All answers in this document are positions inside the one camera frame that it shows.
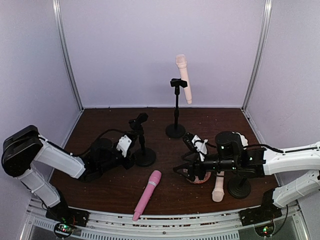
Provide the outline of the pink microphone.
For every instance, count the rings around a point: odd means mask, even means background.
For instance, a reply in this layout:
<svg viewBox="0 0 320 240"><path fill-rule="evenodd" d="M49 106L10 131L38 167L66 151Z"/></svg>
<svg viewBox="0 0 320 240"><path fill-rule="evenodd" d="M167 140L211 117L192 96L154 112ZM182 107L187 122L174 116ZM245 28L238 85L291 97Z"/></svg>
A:
<svg viewBox="0 0 320 240"><path fill-rule="evenodd" d="M132 217L132 220L134 222L136 222L140 216L142 215L142 213L144 212L155 188L157 187L157 185L159 184L160 180L162 177L162 173L159 170L154 170L147 182L147 185L144 189L144 192L142 193L135 209L134 209L134 214Z"/></svg>

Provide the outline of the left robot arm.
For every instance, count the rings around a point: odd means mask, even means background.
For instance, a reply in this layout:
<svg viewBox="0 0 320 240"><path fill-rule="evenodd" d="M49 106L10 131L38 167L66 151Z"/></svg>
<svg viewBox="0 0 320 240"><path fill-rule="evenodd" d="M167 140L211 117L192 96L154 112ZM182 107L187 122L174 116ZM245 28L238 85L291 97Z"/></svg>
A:
<svg viewBox="0 0 320 240"><path fill-rule="evenodd" d="M105 172L135 163L130 148L138 138L136 131L122 131L118 142L100 134L83 153L68 152L42 136L29 125L4 140L1 165L11 177L20 180L49 208L63 204L63 195L36 169L35 163L48 165L81 182L99 179Z"/></svg>

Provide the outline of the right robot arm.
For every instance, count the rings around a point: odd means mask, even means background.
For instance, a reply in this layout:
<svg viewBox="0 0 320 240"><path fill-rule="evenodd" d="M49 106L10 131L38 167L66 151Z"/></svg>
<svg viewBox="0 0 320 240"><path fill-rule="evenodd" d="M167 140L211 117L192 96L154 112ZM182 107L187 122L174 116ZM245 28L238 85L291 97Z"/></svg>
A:
<svg viewBox="0 0 320 240"><path fill-rule="evenodd" d="M278 149L266 144L249 145L244 135L222 131L215 136L216 154L210 154L208 140L187 132L183 142L189 152L182 156L184 164L173 171L190 182L202 181L207 173L223 179L223 172L235 176L227 183L227 190L236 199L244 199L251 192L249 179L263 178L282 172L306 170L292 182L272 189L264 195L264 204L277 208L304 197L320 188L320 144Z"/></svg>

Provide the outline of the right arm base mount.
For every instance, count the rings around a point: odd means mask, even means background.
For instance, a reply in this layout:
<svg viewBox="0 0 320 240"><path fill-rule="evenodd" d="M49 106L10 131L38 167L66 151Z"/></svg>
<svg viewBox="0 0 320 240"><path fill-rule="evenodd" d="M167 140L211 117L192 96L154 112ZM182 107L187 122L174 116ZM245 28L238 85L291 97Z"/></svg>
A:
<svg viewBox="0 0 320 240"><path fill-rule="evenodd" d="M253 207L241 210L239 212L239 218L242 226L253 226L255 233L263 238L271 237L275 233L276 218L282 216L282 210L280 208L269 207Z"/></svg>

